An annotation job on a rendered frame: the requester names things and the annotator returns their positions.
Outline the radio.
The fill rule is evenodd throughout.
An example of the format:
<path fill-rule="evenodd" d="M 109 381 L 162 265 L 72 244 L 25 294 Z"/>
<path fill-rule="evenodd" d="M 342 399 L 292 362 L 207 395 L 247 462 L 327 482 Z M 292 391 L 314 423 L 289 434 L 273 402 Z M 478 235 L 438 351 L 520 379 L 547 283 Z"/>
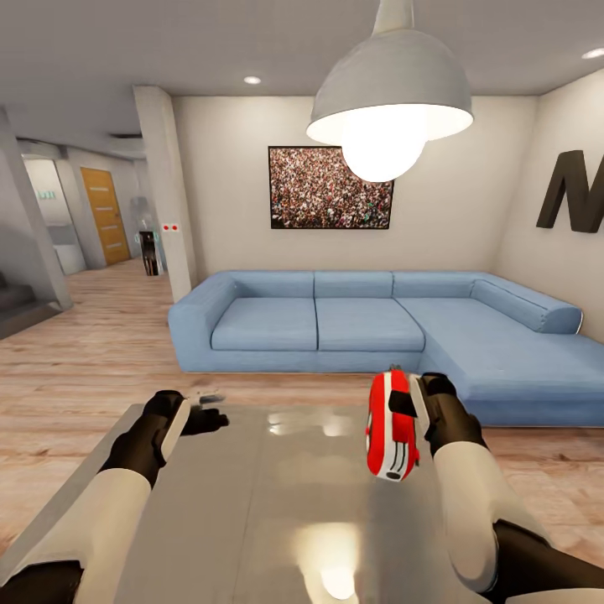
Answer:
<path fill-rule="evenodd" d="M 419 466 L 414 418 L 389 409 L 390 393 L 407 393 L 404 372 L 392 368 L 379 373 L 372 383 L 366 428 L 367 466 L 370 472 L 394 482 L 403 480 Z"/>

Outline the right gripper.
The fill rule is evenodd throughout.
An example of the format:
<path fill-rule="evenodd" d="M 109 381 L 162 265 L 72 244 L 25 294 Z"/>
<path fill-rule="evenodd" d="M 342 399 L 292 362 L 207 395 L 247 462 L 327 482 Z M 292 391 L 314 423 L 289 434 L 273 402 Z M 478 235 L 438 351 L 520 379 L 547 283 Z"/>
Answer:
<path fill-rule="evenodd" d="M 392 391 L 390 393 L 390 405 L 389 409 L 397 414 L 405 414 L 410 417 L 416 416 L 416 411 L 413 409 L 413 405 L 409 400 L 410 393 L 404 393 L 399 391 Z"/>

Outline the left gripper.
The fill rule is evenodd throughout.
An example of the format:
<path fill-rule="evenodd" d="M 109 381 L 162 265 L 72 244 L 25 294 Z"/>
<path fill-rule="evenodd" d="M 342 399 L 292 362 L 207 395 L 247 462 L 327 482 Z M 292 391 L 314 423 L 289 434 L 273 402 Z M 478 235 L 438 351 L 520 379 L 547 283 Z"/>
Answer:
<path fill-rule="evenodd" d="M 197 435 L 204 432 L 215 432 L 228 425 L 226 414 L 219 414 L 219 409 L 199 409 L 194 407 L 196 419 L 194 426 L 180 435 Z"/>

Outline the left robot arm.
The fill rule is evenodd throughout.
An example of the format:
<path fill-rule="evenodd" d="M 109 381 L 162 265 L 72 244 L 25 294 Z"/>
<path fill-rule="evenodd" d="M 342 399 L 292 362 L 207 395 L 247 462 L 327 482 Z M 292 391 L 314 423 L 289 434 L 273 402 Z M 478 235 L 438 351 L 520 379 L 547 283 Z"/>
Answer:
<path fill-rule="evenodd" d="M 219 388 L 158 391 L 98 474 L 0 586 L 0 604 L 112 604 L 161 467 L 181 435 L 228 425 Z"/>

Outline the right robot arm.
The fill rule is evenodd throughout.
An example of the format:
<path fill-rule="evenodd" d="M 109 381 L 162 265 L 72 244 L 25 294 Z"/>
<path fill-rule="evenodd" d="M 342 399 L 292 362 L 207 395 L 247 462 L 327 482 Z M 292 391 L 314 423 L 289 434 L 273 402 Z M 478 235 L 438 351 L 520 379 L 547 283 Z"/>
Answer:
<path fill-rule="evenodd" d="M 563 553 L 515 492 L 454 384 L 409 374 L 389 409 L 430 442 L 446 545 L 464 586 L 492 604 L 604 604 L 604 569 Z"/>

